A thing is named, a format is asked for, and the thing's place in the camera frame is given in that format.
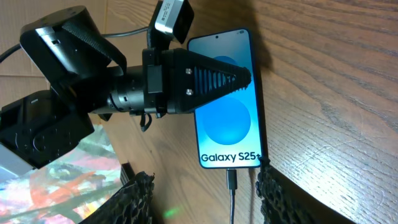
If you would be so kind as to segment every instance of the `blue circle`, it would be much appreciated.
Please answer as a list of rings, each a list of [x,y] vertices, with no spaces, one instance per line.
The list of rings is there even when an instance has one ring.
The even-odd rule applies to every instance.
[[[227,56],[214,59],[238,65]],[[223,145],[232,145],[242,141],[250,130],[250,113],[239,100],[224,96],[201,108],[203,126],[211,140]]]

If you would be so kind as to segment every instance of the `phone screen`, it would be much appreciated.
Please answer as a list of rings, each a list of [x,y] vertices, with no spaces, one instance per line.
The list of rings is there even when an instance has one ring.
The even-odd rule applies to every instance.
[[[251,36],[245,29],[191,39],[188,49],[250,70],[252,82],[195,110],[199,161],[204,168],[257,167],[261,132]]]

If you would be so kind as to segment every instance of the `black cable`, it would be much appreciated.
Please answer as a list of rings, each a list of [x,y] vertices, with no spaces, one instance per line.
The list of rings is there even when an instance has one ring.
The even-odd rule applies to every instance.
[[[112,37],[126,37],[129,35],[135,35],[135,34],[139,34],[141,32],[145,32],[148,29],[148,27],[143,27],[137,30],[132,30],[129,32],[123,32],[123,33],[117,33],[117,34],[103,34],[102,37],[104,38],[112,38]]]
[[[12,55],[12,53],[16,52],[17,50],[21,49],[21,45],[17,44],[10,49],[6,50],[3,54],[0,55],[0,63],[4,61],[8,56]]]
[[[235,190],[238,189],[236,169],[226,170],[226,186],[229,189],[229,194],[231,195],[231,213],[229,215],[229,224],[233,224],[235,216]]]

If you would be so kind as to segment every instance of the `screw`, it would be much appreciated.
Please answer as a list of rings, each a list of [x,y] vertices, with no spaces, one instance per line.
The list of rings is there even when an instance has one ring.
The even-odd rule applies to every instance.
[[[192,95],[193,95],[193,90],[187,89],[187,95],[188,95],[188,96],[192,96]]]

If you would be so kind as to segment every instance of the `wooden table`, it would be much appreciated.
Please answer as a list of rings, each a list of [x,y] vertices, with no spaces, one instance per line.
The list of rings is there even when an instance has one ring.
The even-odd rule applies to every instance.
[[[84,2],[79,4],[89,5],[102,32],[148,25],[156,4],[156,0]],[[355,222],[397,223],[397,2],[190,3],[195,11],[190,38],[237,27],[252,30],[261,66],[271,164]],[[111,41],[129,65],[141,64],[145,34]],[[21,70],[11,63],[1,67],[3,74]],[[3,85],[9,86],[3,84],[7,78],[14,77],[0,79],[1,94]],[[35,86],[24,80],[21,85]],[[117,114],[103,124],[121,162],[129,161],[135,171],[155,173],[154,205],[165,214],[165,223],[228,223],[225,171],[199,166],[192,115],[154,120],[144,134],[139,120],[127,114]],[[253,186],[257,172],[238,171],[236,223],[263,222]]]

